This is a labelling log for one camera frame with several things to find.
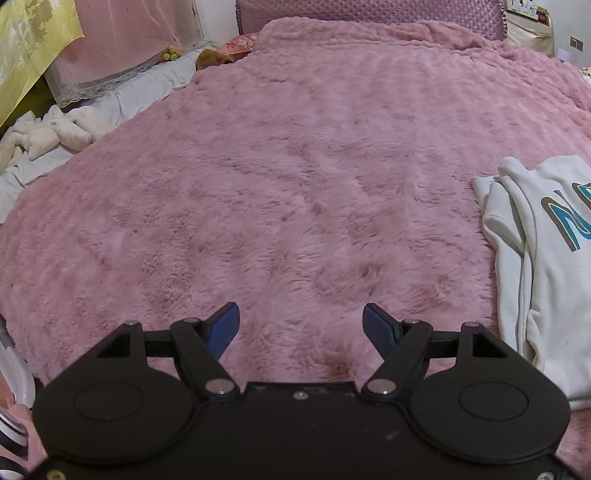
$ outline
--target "floral pillowcase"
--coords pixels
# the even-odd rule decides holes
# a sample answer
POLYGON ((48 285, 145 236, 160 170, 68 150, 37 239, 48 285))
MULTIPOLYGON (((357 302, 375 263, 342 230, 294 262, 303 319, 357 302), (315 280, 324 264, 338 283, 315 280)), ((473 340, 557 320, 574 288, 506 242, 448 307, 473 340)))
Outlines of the floral pillowcase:
POLYGON ((257 36, 258 33, 250 33, 248 35, 234 37, 218 48, 217 51, 224 55, 236 55, 240 58, 245 57, 250 52, 252 52, 257 36))

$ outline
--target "pink curtain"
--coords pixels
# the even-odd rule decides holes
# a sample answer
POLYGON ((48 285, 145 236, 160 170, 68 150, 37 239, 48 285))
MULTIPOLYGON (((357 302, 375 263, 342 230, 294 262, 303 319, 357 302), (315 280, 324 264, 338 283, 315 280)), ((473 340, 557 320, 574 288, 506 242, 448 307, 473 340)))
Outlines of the pink curtain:
POLYGON ((61 104, 93 96, 93 83, 95 93, 109 89, 165 48, 195 47, 201 37, 191 0, 76 0, 76 9, 85 37, 66 47, 46 74, 61 104))

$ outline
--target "brown teddy bear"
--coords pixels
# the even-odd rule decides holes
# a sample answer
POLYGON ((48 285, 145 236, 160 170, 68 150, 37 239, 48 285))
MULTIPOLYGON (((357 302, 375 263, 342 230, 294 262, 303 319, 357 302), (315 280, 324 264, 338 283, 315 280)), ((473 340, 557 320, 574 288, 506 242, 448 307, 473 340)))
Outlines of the brown teddy bear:
POLYGON ((206 48, 197 57, 195 68, 203 70, 207 67, 216 67, 217 65, 224 65, 226 63, 234 63, 236 60, 231 55, 224 55, 216 50, 206 48))

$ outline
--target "yellow curtain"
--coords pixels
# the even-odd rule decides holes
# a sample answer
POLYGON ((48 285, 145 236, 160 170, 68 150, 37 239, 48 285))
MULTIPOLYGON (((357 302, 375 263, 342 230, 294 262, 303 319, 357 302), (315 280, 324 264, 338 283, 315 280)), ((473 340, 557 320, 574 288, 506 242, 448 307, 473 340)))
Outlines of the yellow curtain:
POLYGON ((0 125, 60 52, 83 36, 74 0, 8 0, 0 7, 0 125))

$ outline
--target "pink fluffy blanket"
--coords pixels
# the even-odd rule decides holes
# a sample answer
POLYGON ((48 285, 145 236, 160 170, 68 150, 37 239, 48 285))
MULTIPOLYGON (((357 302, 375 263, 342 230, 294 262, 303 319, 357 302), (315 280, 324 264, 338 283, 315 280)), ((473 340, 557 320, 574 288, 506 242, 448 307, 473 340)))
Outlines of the pink fluffy blanket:
MULTIPOLYGON (((591 158, 590 105, 574 67, 454 24, 274 21, 26 188, 0 229, 0 312, 45 381, 124 320, 229 300, 240 383, 363 381, 368 301, 496 329, 470 179, 508 155, 591 158)), ((587 476, 589 438, 578 412, 561 455, 587 476)))

